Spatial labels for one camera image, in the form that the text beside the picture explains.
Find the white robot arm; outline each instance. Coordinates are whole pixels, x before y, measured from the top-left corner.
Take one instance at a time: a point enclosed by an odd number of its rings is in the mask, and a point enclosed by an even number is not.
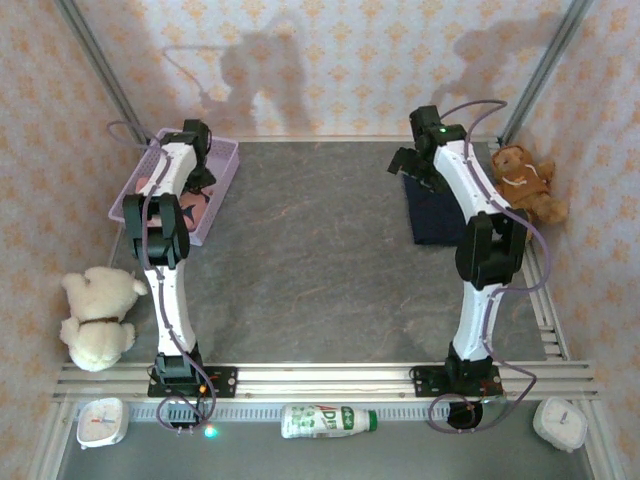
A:
[[[526,213],[512,210],[498,194],[471,145],[465,158],[467,133],[461,125],[443,125],[433,105],[418,108],[409,118],[415,149],[400,148],[388,171],[415,178],[432,192],[451,192],[466,222],[456,249],[456,268],[464,284],[458,331],[444,367],[412,369],[416,393],[498,396],[503,392],[493,380],[498,371],[491,357],[491,334],[501,292],[522,266],[526,228],[514,216],[526,218]]]
[[[153,146],[164,153],[144,189],[123,200],[132,253],[140,260],[153,294],[159,332],[154,371],[164,396],[196,394],[204,383],[193,366],[203,364],[187,312],[184,267],[190,240],[179,197],[185,190],[198,193],[215,183],[206,168],[210,143],[211,132],[204,123],[185,120],[181,132],[169,133]],[[145,202],[148,210],[143,219]],[[148,226],[151,218],[159,220],[156,226]]]

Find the bottle cap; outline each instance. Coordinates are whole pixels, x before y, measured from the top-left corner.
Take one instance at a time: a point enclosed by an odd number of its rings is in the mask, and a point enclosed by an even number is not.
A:
[[[369,410],[369,431],[375,432],[378,429],[378,415],[375,411]]]

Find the plastic bottle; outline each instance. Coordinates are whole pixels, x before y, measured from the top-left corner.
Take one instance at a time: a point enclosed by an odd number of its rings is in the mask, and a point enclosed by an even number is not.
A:
[[[284,438],[347,437],[377,428],[378,417],[373,410],[346,405],[285,405],[282,409]]]

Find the clock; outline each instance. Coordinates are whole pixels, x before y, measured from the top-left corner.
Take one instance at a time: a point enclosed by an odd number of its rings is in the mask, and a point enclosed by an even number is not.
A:
[[[533,428],[557,449],[571,453],[584,444],[587,417],[570,402],[560,397],[550,397],[538,405]]]
[[[129,426],[129,407],[118,398],[103,398],[88,403],[78,418],[78,443],[82,449],[115,445]]]

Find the gray table surface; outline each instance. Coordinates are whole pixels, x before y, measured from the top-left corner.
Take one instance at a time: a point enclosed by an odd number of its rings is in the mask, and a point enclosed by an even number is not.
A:
[[[387,142],[244,143],[240,168],[186,266],[189,316],[207,362],[416,362],[446,357],[462,283],[455,249],[417,246]],[[478,158],[489,158],[476,144]],[[144,277],[126,242],[114,266]],[[522,273],[514,283],[524,285]],[[153,362],[150,296],[128,313],[124,362]],[[505,296],[494,347],[545,358],[528,296]]]
[[[534,432],[537,402],[523,402],[486,432],[446,435],[424,422],[380,422],[349,438],[292,439],[279,423],[216,423],[177,437],[153,423],[131,423],[117,445],[81,450],[69,436],[58,480],[589,480],[584,448],[556,450]],[[487,418],[491,417],[491,406]]]

